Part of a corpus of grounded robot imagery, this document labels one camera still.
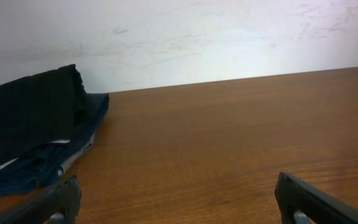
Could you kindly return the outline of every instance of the white wall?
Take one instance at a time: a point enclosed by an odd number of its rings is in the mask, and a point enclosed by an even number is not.
[[[0,84],[110,92],[358,66],[358,0],[0,0]]]

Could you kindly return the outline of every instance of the stack of folded clothes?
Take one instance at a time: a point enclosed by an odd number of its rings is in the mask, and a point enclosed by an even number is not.
[[[109,106],[75,65],[0,86],[0,196],[56,183],[93,144]]]

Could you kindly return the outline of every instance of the brown wooden surface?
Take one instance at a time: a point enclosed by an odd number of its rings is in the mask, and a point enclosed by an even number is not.
[[[280,223],[283,170],[358,208],[358,68],[112,93],[70,173],[77,223]]]

